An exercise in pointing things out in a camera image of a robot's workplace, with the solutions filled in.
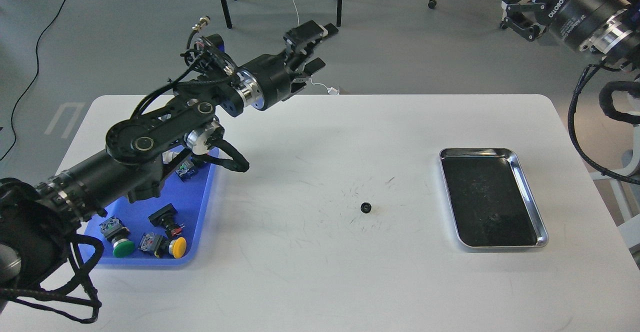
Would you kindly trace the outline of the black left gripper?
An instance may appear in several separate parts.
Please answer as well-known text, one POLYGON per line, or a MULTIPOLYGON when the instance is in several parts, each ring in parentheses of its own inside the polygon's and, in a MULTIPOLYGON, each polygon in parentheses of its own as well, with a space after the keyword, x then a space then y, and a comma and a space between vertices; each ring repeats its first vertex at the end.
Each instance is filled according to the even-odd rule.
POLYGON ((235 71, 235 112, 242 113, 247 106, 265 111, 302 92, 313 74, 326 66, 319 57, 306 61, 318 44, 338 32, 332 23, 321 25, 309 20, 285 32, 284 52, 263 54, 241 65, 235 71))

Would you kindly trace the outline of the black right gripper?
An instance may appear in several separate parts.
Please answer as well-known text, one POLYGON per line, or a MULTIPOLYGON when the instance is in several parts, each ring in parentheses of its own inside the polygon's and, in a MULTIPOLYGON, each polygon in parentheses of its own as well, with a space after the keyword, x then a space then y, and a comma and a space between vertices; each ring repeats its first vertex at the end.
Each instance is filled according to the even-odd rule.
POLYGON ((506 3, 506 16, 500 27, 527 41, 537 40, 548 29, 572 50, 594 47, 606 56, 639 52, 639 32, 625 22, 631 6, 627 0, 501 1, 506 3), (537 23, 524 15, 531 12, 537 23))

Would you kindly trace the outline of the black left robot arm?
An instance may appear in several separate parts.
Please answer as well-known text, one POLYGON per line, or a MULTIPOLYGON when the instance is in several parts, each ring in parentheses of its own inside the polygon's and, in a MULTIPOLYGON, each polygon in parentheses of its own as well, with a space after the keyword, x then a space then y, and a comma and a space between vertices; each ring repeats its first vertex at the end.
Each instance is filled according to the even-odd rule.
POLYGON ((1 180, 1 305, 55 312, 46 302, 87 306, 94 323, 102 307, 90 272, 105 250, 78 229, 122 196, 129 202, 160 197, 170 173, 190 157, 244 173, 249 161, 224 139, 216 110, 237 117, 248 106, 265 111, 302 91, 325 67, 313 52, 338 33, 309 20, 285 32, 285 48, 238 65, 220 35, 195 26, 182 54, 187 69, 142 98, 130 118, 106 133, 105 149, 36 186, 1 180))

